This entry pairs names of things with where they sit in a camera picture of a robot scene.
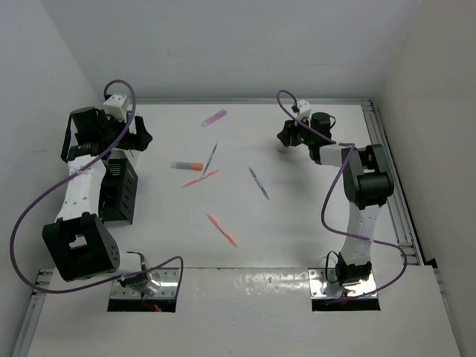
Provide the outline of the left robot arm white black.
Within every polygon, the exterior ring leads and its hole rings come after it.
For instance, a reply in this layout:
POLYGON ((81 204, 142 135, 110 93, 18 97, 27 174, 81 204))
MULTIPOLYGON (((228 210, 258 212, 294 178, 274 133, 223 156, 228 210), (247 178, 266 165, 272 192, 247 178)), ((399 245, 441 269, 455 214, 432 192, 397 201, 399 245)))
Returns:
POLYGON ((119 274, 122 286, 147 282, 142 253, 121 251, 106 222, 133 222, 138 175, 128 158, 152 141, 130 108, 85 107, 68 118, 60 158, 73 176, 42 238, 65 281, 119 274))

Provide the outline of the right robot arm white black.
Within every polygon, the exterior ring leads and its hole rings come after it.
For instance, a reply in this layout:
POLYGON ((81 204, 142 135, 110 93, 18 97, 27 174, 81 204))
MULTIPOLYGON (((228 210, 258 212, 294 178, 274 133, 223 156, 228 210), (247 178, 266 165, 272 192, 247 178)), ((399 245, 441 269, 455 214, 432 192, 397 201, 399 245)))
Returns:
POLYGON ((393 194, 394 180, 383 146, 356 148, 332 140, 331 116, 316 112, 301 122, 286 120, 277 139, 284 147, 305 145, 316 164, 337 167, 342 174, 350 215, 335 267, 336 282, 350 285, 371 273, 371 239, 381 208, 393 194))

